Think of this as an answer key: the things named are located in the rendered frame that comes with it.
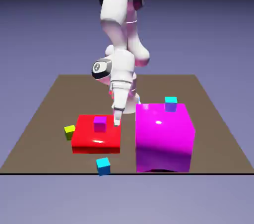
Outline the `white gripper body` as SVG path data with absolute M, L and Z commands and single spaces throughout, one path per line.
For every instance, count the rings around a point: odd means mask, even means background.
M 123 111 L 126 107 L 127 98 L 128 98 L 128 89 L 124 88 L 113 88 L 113 109 Z

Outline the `small purple cube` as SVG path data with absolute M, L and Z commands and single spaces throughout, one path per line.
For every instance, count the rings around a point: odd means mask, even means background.
M 106 116 L 95 116 L 93 120 L 95 132 L 106 132 L 107 130 L 107 117 Z

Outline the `small cyan cube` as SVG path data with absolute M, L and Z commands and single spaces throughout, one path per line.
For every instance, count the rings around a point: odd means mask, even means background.
M 97 171 L 100 176 L 109 175 L 111 173 L 111 164 L 107 157 L 96 160 Z
M 165 112 L 175 112 L 177 109 L 178 100 L 176 97 L 165 97 Z

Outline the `small yellow cube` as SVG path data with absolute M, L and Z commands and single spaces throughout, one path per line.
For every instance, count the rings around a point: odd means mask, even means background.
M 75 132 L 75 125 L 69 125 L 64 127 L 64 133 L 67 141 L 71 141 L 73 133 Z

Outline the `large red box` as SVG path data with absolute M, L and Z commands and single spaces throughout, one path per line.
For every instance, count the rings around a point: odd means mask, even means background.
M 94 131 L 95 116 L 107 117 L 106 132 Z M 75 154 L 118 154 L 121 148 L 121 126 L 114 126 L 114 116 L 111 114 L 81 114 L 77 119 L 71 146 Z

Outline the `large magenta box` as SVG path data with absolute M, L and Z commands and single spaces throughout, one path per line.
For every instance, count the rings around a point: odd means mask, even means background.
M 135 113 L 136 171 L 189 172 L 195 128 L 185 104 L 141 104 Z

